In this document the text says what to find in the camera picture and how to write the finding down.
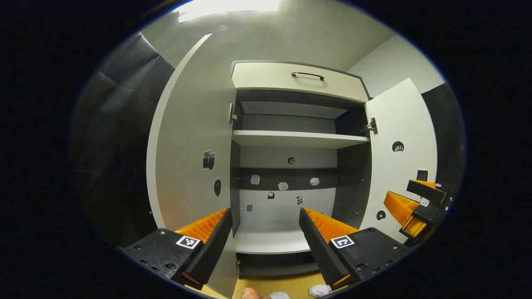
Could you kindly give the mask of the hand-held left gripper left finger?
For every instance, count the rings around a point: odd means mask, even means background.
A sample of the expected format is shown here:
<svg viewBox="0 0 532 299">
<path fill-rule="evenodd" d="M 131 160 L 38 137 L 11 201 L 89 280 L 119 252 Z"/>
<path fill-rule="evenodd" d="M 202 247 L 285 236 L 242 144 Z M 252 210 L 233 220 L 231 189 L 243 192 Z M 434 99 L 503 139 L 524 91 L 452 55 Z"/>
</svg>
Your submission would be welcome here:
<svg viewBox="0 0 532 299">
<path fill-rule="evenodd" d="M 118 246 L 158 276 L 201 291 L 233 290 L 231 208 L 160 208 L 125 223 Z"/>
</svg>

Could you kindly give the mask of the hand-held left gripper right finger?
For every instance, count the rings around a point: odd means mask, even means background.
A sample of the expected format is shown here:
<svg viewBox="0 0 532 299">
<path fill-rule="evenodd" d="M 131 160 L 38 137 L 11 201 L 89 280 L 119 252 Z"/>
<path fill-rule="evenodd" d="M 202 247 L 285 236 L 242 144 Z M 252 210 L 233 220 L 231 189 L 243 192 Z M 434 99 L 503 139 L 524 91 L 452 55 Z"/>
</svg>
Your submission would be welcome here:
<svg viewBox="0 0 532 299">
<path fill-rule="evenodd" d="M 370 280 L 411 253 L 374 227 L 358 230 L 306 207 L 300 209 L 299 226 L 332 290 Z"/>
</svg>

